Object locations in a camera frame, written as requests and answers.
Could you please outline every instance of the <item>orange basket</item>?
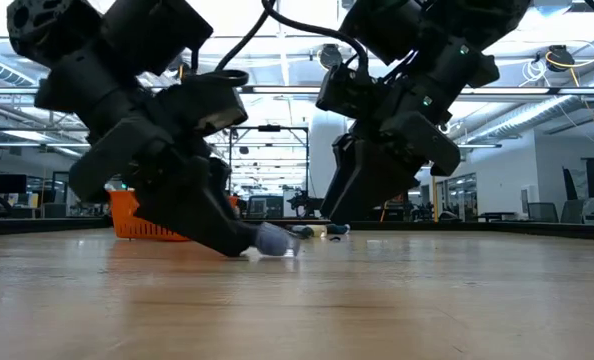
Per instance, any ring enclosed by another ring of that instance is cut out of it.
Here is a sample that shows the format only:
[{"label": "orange basket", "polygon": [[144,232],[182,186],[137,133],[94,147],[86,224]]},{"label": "orange basket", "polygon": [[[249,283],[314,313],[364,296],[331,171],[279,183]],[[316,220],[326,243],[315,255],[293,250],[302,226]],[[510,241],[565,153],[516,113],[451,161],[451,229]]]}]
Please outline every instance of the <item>orange basket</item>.
[{"label": "orange basket", "polygon": [[139,207],[132,191],[110,191],[110,206],[115,235],[120,239],[154,239],[164,241],[188,241],[159,225],[133,216]]}]

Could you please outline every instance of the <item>wooden floor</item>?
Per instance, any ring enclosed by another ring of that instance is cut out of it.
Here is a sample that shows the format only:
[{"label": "wooden floor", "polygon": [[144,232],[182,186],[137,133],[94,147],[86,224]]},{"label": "wooden floor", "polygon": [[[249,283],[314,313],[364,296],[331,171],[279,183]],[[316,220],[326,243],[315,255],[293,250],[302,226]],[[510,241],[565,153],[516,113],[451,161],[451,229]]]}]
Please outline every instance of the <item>wooden floor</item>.
[{"label": "wooden floor", "polygon": [[224,260],[0,237],[0,359],[594,360],[594,241],[354,232]]}]

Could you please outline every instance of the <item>ceiling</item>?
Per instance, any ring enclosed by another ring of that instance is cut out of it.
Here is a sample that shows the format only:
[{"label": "ceiling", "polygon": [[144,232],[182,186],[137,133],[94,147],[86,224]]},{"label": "ceiling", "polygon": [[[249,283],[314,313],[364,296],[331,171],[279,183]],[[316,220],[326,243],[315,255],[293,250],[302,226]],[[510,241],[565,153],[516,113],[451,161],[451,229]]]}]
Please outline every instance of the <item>ceiling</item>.
[{"label": "ceiling", "polygon": [[[566,5],[570,1],[555,0],[555,3]],[[20,58],[12,51],[6,31],[6,7],[10,2],[10,0],[0,0],[0,65],[29,81],[31,86],[36,86],[38,80],[46,76],[47,69]],[[572,7],[566,7],[569,9],[568,12],[559,11],[551,16],[545,16],[546,12],[544,11],[531,9],[516,31],[486,50],[487,54],[495,55],[501,73],[499,81],[491,86],[545,86],[547,84],[543,79],[544,76],[552,86],[566,84],[570,86],[571,77],[567,72],[547,72],[539,79],[533,78],[536,80],[531,81],[527,66],[535,58],[535,54],[543,55],[550,45],[566,45],[577,61],[594,59],[594,13],[588,12],[588,9],[584,8],[582,0],[573,2]],[[100,12],[105,12],[112,5],[113,0],[90,0],[90,3]],[[212,70],[221,57],[248,32],[262,11],[259,0],[189,0],[189,3],[215,29],[213,37],[201,49],[200,72]],[[337,28],[346,14],[338,0],[281,0],[278,3],[279,11],[293,20],[329,28]],[[269,19],[258,32],[257,37],[241,51],[229,67],[247,71],[250,74],[250,85],[318,86],[325,75],[325,70],[318,62],[317,53],[327,43],[337,44],[338,42],[281,26]],[[351,49],[345,44],[339,45],[343,56],[349,57]],[[372,75],[382,76],[388,72],[389,68],[372,57],[370,70]],[[592,70],[594,70],[594,62],[580,68],[579,74],[583,76]],[[169,86],[175,83],[173,75],[172,73],[162,76],[143,74],[141,79],[146,85]],[[11,84],[0,79],[0,87],[2,86],[11,86]],[[277,124],[306,127],[315,111],[314,96],[248,94],[242,95],[242,99],[250,115],[250,120],[245,124],[247,126]],[[33,108],[32,96],[2,95],[0,104],[29,115],[28,121],[20,122],[20,126],[45,126],[51,124],[51,121],[54,122],[55,119],[59,119],[58,126],[68,128],[82,126],[75,116],[53,114],[51,118],[48,112]],[[465,130],[472,131],[521,104],[521,102],[507,101],[494,103],[485,101],[456,102],[450,109],[453,114],[450,134],[456,137]],[[564,120],[567,121],[566,119],[557,119],[552,126],[561,126]],[[66,131],[59,134],[62,140],[80,142],[84,141],[85,135],[84,132],[69,133]],[[277,140],[273,136],[278,135],[264,133],[259,136],[261,136],[260,139],[249,138],[249,140],[267,143]],[[210,139],[209,141],[215,143],[220,139]],[[250,154],[256,153],[256,156],[261,158],[276,159],[302,158],[299,151],[301,150],[298,150],[297,147],[250,148]],[[243,170],[241,172],[245,175],[242,175],[241,182],[245,183],[248,181],[246,180],[248,173]],[[298,173],[293,178],[295,181],[303,180],[303,174]]]}]

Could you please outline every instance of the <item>computer monitor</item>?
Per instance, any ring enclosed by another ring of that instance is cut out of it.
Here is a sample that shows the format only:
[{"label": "computer monitor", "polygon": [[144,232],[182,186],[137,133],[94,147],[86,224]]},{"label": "computer monitor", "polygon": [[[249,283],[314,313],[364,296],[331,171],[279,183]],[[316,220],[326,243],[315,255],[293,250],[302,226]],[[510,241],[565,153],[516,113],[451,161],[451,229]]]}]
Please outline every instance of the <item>computer monitor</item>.
[{"label": "computer monitor", "polygon": [[0,194],[22,194],[26,192],[28,177],[23,174],[0,174]]}]

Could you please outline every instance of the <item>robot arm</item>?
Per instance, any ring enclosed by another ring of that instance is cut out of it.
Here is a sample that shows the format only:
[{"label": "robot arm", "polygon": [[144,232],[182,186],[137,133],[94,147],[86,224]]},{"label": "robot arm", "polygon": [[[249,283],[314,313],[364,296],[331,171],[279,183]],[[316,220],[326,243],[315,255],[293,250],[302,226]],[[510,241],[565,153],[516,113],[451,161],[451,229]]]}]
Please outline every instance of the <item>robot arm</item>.
[{"label": "robot arm", "polygon": [[[457,147],[437,130],[466,85],[494,81],[497,70],[481,51],[511,31],[529,0],[359,0],[341,32],[294,22],[262,0],[266,17],[346,41],[359,66],[334,67],[317,106],[357,119],[334,144],[338,170],[322,213],[346,223],[416,184],[422,164],[448,175]],[[15,0],[8,8],[14,50],[48,67],[35,105],[75,113],[90,129],[92,147],[71,169],[70,185],[82,199],[121,174],[140,203],[136,216],[188,236],[226,256],[249,246],[282,255],[290,237],[269,225],[236,221],[224,196],[230,169],[210,157],[204,137],[247,119],[236,88],[241,71],[186,76],[158,93],[136,76],[160,75],[188,48],[191,70],[212,34],[185,0],[117,0],[100,15],[86,0]],[[368,74],[364,43],[382,61],[403,60],[383,79]]]}]

